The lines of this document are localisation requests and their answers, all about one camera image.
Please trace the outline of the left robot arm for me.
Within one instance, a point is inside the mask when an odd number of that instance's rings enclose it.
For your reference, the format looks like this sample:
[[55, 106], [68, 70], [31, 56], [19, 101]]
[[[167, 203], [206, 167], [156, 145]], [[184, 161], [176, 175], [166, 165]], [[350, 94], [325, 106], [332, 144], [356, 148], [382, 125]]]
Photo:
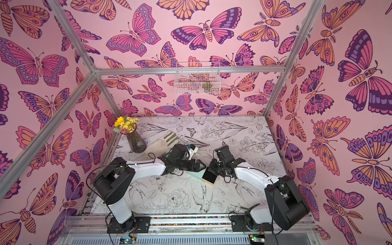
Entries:
[[149, 153], [151, 160], [126, 161], [117, 157], [106, 165], [96, 175], [93, 186], [113, 216], [107, 232], [113, 234], [115, 231], [127, 233], [136, 230], [135, 215], [125, 198], [133, 181], [150, 176], [164, 176], [175, 170], [199, 173], [207, 165], [193, 158], [196, 152], [197, 147], [194, 145], [176, 144], [161, 156]]

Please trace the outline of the mint jewelry box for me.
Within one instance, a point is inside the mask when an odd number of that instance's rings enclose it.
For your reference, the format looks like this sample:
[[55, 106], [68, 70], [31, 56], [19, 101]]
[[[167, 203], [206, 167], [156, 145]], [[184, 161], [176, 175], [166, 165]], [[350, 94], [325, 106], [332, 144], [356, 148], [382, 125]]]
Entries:
[[217, 175], [212, 173], [209, 168], [206, 168], [204, 170], [201, 170], [199, 172], [188, 172], [188, 174], [200, 181], [203, 181], [207, 184], [210, 184], [214, 186], [216, 180], [217, 180]]

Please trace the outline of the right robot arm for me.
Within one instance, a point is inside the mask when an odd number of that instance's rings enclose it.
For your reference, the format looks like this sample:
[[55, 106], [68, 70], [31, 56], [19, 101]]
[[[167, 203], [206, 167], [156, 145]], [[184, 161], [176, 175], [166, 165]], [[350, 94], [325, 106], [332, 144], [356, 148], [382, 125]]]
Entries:
[[216, 176], [242, 180], [264, 191], [267, 206], [257, 204], [245, 211], [244, 221], [250, 230], [268, 228], [273, 231], [277, 224], [287, 231], [310, 212], [292, 178], [269, 175], [242, 158], [235, 159], [228, 146], [213, 151], [207, 170]]

